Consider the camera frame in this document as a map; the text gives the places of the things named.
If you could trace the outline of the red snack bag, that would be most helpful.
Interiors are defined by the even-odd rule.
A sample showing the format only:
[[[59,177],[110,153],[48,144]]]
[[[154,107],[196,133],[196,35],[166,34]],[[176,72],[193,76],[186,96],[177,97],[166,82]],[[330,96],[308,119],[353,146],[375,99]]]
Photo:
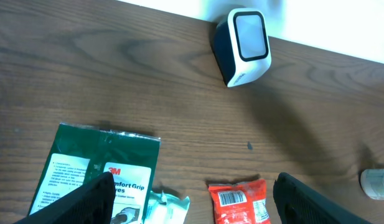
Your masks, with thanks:
[[[266,181],[210,184],[216,224],[270,224],[266,209]]]

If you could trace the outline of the mint green wipes pack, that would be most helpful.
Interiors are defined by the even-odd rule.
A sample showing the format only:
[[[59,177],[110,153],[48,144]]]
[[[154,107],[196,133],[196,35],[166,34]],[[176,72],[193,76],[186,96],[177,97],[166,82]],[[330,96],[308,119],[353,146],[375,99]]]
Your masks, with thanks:
[[[164,192],[150,192],[144,224],[183,224],[190,198],[180,199]]]

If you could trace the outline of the green white package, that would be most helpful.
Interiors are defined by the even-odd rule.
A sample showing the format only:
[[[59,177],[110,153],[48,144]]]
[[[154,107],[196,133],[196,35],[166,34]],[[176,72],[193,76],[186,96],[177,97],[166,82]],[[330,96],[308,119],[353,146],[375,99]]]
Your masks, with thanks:
[[[144,223],[160,138],[60,123],[28,214],[104,172],[114,178],[113,223]]]

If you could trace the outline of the white barcode scanner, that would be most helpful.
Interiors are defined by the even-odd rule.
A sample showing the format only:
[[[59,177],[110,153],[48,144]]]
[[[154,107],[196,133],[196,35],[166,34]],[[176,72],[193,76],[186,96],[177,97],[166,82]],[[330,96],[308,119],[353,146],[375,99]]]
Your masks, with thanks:
[[[232,9],[217,25],[212,50],[227,87],[251,83],[271,66],[265,18],[253,8]]]

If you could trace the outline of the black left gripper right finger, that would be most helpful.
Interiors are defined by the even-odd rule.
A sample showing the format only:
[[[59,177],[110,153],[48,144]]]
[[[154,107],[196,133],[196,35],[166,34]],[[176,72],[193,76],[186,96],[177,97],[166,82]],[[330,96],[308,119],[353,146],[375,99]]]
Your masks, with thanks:
[[[274,183],[273,198],[285,224],[370,224],[285,172]]]

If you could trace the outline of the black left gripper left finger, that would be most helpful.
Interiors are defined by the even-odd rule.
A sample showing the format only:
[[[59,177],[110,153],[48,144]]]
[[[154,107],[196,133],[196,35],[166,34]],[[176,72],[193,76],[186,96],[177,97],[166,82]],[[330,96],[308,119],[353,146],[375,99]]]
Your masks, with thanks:
[[[14,224],[109,224],[114,199],[113,175],[104,172]]]

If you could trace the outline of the green lid spice jar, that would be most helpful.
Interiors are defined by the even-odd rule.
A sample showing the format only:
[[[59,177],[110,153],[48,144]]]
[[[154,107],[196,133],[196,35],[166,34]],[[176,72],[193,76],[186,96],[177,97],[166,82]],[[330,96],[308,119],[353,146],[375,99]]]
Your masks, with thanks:
[[[366,169],[360,176],[365,194],[374,200],[384,201],[384,169]]]

